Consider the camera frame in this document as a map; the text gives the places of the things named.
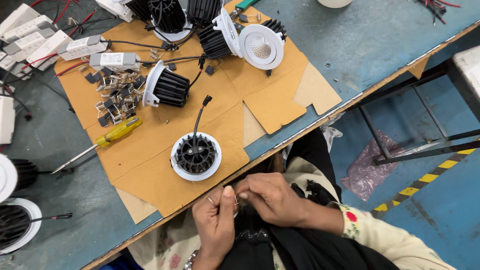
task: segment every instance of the blue workbench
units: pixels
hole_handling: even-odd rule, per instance
[[[456,0],[456,3],[466,8],[448,8],[444,15],[448,24],[437,22],[435,27],[429,12],[415,0],[354,0],[337,10],[326,8],[316,0],[261,0],[254,7],[285,25],[290,39],[341,96],[343,103],[332,110],[337,113],[362,98],[361,93],[391,81],[406,70],[406,64],[480,19],[480,2]],[[0,18],[17,4],[2,3],[6,7],[0,11]],[[81,6],[74,5],[65,13],[60,26],[66,25],[67,16],[83,19],[94,6],[92,0],[84,0]],[[39,4],[37,10],[52,17],[56,5],[45,2]],[[95,16],[102,18],[108,13],[100,9]],[[84,35],[101,34],[118,23],[104,21],[90,25]],[[454,45],[445,50],[457,52]],[[60,90],[61,84],[53,76],[53,70],[49,69],[36,77]],[[32,160],[47,171],[91,146],[77,117],[58,96],[35,80],[14,85],[18,97],[26,100],[33,119],[26,122],[21,118],[23,113],[18,115],[14,142],[5,147],[5,154]],[[321,124],[320,118],[309,107],[305,115],[246,147],[251,160],[248,166],[281,148],[274,148],[280,142],[294,140],[293,136],[311,123]],[[39,270],[78,269],[94,260],[100,262],[126,246],[127,239],[133,237],[131,241],[162,222],[161,214],[156,212],[134,225],[96,157],[73,174],[42,175],[37,183],[18,195],[37,203],[45,215],[73,212],[74,218],[45,221],[38,235],[17,251],[13,260],[0,258],[0,268],[6,270],[20,265]]]

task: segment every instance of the yellow and black hazard stripe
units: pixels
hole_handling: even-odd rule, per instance
[[[382,218],[389,209],[399,205],[400,203],[408,199],[417,191],[421,190],[423,187],[425,187],[426,185],[431,183],[433,180],[435,180],[442,173],[446,172],[448,169],[452,168],[457,163],[462,161],[466,156],[471,154],[473,151],[475,151],[475,149],[463,150],[452,155],[444,163],[438,165],[438,167],[433,169],[431,172],[427,173],[417,181],[413,182],[413,184],[410,187],[407,187],[406,189],[400,191],[397,195],[395,195],[395,197],[393,197],[392,200],[382,203],[377,208],[370,211],[370,213],[375,218],[378,218],[378,219]]]

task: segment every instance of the ring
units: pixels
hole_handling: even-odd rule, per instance
[[[205,197],[213,204],[214,207],[216,207],[216,205],[213,203],[212,199],[210,199],[209,196],[205,196]]]

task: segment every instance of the black heat sink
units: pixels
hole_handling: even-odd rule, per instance
[[[30,216],[23,207],[18,205],[0,206],[0,230],[29,220]],[[29,227],[30,224],[25,224],[0,232],[0,250],[6,249],[17,242]]]
[[[15,191],[29,187],[36,181],[38,168],[28,160],[12,159],[10,160],[18,173],[17,186]]]
[[[287,31],[283,29],[285,26],[282,25],[281,22],[277,22],[276,19],[264,21],[262,25],[272,29],[275,33],[282,33],[282,40],[285,40],[287,38],[287,35],[285,34]]]
[[[187,19],[190,23],[204,28],[218,16],[221,8],[221,0],[188,0]]]
[[[214,60],[232,54],[221,30],[214,30],[217,23],[210,24],[198,34],[200,44],[208,59]]]
[[[177,149],[178,165],[191,174],[200,174],[208,170],[216,157],[215,147],[206,137],[197,135],[196,144],[198,153],[189,153],[192,152],[193,137],[188,136],[186,140],[182,139]]]
[[[185,13],[178,0],[149,0],[148,8],[155,24],[164,33],[181,32],[185,26]]]
[[[155,85],[153,94],[160,99],[157,104],[183,108],[190,94],[190,80],[164,69]]]
[[[132,0],[125,5],[140,19],[144,21],[150,21],[152,19],[150,11],[148,10],[148,0]]]

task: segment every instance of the yellow screwdriver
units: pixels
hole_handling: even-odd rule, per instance
[[[140,120],[140,118],[138,118],[136,116],[130,117],[125,122],[123,122],[123,123],[119,124],[118,126],[112,128],[112,130],[110,130],[107,134],[98,137],[96,139],[96,144],[95,145],[93,145],[89,149],[85,150],[80,155],[78,155],[78,156],[74,157],[73,159],[69,160],[67,163],[63,164],[58,169],[54,170],[51,174],[54,174],[54,173],[60,171],[61,169],[67,167],[68,165],[70,165],[70,163],[72,163],[75,160],[81,158],[83,155],[92,151],[97,146],[105,147],[105,146],[109,145],[112,141],[114,141],[114,140],[122,137],[123,135],[127,134],[130,130],[136,128],[140,124],[142,124],[142,120]]]

